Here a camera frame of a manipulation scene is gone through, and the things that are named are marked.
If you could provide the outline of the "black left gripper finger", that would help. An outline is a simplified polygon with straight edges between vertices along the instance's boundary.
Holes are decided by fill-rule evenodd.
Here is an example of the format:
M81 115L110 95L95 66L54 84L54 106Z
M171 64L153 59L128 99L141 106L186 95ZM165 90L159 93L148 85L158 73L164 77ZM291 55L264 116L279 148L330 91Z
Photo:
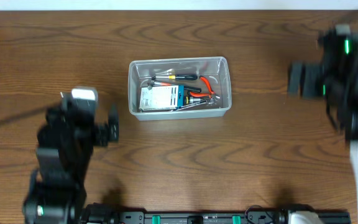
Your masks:
M93 87L76 86L69 93L60 93L62 101L61 107L63 111L70 108L95 114L98 107L98 92Z
M108 114L109 141L119 139L119 115L116 104L112 104Z

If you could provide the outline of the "blue white cardboard box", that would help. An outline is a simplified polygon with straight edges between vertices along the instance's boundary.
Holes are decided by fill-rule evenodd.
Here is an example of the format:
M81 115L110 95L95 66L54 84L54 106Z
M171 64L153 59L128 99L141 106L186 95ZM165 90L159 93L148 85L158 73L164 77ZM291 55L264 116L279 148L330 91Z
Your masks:
M143 87L140 93L141 111L175 110L184 105L183 85Z

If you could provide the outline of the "yellow black stubby screwdriver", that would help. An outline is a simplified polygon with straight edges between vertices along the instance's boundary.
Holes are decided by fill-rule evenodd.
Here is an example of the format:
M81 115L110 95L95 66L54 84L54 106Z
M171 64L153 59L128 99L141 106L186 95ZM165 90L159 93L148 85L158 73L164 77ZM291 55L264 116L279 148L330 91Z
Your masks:
M189 104L193 104L193 103L200 103L204 101L204 98L198 98L198 97L193 97L193 96L186 96L183 99L183 104L184 105L189 105Z

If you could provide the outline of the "small yellow precision screwdriver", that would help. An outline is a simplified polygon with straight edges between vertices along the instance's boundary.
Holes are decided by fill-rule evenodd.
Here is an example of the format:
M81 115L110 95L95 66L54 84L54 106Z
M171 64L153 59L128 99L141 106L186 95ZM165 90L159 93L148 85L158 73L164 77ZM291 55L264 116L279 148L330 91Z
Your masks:
M196 74L187 74L187 75L154 75L152 77L153 80L156 79L167 79L167 80L188 80L188 81L194 81L198 79L198 76Z

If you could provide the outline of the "red handled pliers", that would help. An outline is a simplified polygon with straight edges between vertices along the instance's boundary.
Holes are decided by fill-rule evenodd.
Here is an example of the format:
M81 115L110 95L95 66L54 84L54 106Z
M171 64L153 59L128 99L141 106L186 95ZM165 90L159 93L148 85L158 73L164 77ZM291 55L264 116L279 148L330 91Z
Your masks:
M209 80L204 77L200 76L199 79L204 83L204 87L202 88L201 92L189 91L189 96L194 98L207 98L207 99L214 99L219 100L221 97L212 89L212 86Z

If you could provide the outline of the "thin metal wrench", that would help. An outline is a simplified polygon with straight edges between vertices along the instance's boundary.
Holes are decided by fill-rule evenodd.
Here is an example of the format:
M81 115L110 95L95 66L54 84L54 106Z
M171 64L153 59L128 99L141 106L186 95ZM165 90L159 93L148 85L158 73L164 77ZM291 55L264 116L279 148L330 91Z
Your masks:
M189 104L189 105L179 106L178 108L176 108L172 111L181 111L181 110L185 110L185 109L192 108L195 106L205 105L205 104L211 105L213 103L214 103L214 100L212 98L204 98L204 101L202 101L200 103L193 103L193 104Z

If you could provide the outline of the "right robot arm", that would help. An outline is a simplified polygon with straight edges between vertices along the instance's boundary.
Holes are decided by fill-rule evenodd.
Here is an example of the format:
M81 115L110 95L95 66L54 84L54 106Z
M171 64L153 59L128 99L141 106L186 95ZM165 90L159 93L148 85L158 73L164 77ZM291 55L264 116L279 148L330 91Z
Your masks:
M319 35L319 63L294 62L288 71L290 94L323 98L336 131L344 131L356 180L358 209L358 32L338 24Z

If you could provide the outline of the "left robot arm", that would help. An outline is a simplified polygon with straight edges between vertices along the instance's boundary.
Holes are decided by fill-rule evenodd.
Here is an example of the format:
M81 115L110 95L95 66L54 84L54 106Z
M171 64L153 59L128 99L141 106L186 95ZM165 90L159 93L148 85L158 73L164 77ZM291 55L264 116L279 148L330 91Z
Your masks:
M30 177L22 212L26 223L107 223L83 211L86 172L94 147L119 139L119 117L112 107L105 123L95 114L98 92L77 86L61 94L61 102L46 110L46 123L37 133L38 169Z

